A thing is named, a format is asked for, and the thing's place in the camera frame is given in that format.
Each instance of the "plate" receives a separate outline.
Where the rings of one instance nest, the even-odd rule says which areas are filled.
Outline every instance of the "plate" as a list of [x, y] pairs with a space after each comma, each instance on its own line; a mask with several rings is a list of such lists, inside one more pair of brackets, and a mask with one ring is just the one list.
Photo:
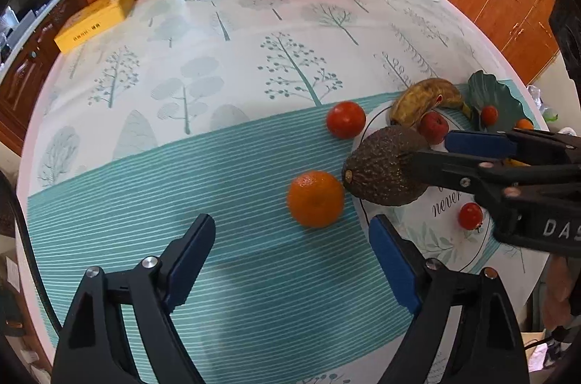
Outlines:
[[[385, 112], [393, 103], [382, 104], [367, 116], [365, 129], [355, 139], [353, 151], [361, 140], [387, 126]], [[471, 128], [470, 122], [460, 111], [437, 109], [436, 112], [446, 118], [450, 130]], [[443, 143], [432, 146], [432, 149], [446, 151]], [[455, 271], [468, 270], [476, 264], [492, 230], [492, 221], [486, 210], [483, 210], [484, 220], [479, 229], [469, 232], [458, 224], [460, 208], [473, 201], [474, 197], [470, 194], [433, 186], [428, 187], [415, 201], [401, 207], [385, 207], [353, 197], [355, 210], [366, 235], [369, 221], [378, 214], [385, 214], [402, 238], [414, 242], [425, 258], [438, 258]]]
[[[468, 95], [466, 102], [478, 114], [473, 117], [473, 129], [487, 132], [508, 132], [516, 123], [528, 118], [519, 100], [515, 99], [510, 89], [498, 82], [493, 74], [486, 74], [479, 70], [468, 80]], [[499, 111], [499, 119], [492, 126], [484, 129], [480, 126], [480, 112], [486, 105], [493, 105]]]

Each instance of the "small orange fruit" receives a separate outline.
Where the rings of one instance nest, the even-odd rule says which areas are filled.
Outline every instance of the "small orange fruit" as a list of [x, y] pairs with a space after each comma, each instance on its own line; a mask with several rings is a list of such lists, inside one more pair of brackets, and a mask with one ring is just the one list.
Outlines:
[[521, 130], [534, 130], [535, 126], [528, 118], [521, 118], [516, 123], [515, 128], [520, 128]]
[[341, 216], [343, 205], [343, 186], [328, 172], [305, 172], [290, 183], [287, 207], [302, 226], [329, 226]]

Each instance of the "yellow box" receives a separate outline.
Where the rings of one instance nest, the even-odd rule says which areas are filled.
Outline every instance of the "yellow box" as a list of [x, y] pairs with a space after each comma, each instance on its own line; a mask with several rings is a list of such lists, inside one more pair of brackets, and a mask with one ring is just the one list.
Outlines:
[[69, 18], [54, 42], [62, 52], [91, 39], [95, 35], [123, 22], [135, 0], [97, 0]]

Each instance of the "overripe banana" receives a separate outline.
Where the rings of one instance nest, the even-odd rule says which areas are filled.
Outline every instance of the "overripe banana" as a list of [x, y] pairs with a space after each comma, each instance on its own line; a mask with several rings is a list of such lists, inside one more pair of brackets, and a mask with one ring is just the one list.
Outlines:
[[462, 94], [454, 84], [441, 78], [429, 78], [409, 87], [397, 99], [391, 106], [387, 122], [409, 128], [419, 122], [423, 114], [437, 106], [457, 108], [470, 113]]

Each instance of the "wall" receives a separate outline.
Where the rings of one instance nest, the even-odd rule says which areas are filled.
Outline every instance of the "wall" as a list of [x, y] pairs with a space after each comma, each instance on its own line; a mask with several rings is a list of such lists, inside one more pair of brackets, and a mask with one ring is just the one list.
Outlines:
[[555, 61], [533, 82], [541, 89], [541, 98], [546, 105], [553, 107], [559, 119], [549, 124], [551, 131], [559, 131], [566, 126], [581, 135], [581, 108], [573, 81], [570, 80], [561, 53]]
[[0, 143], [0, 169], [7, 178], [15, 183], [16, 175], [20, 167], [20, 156]]

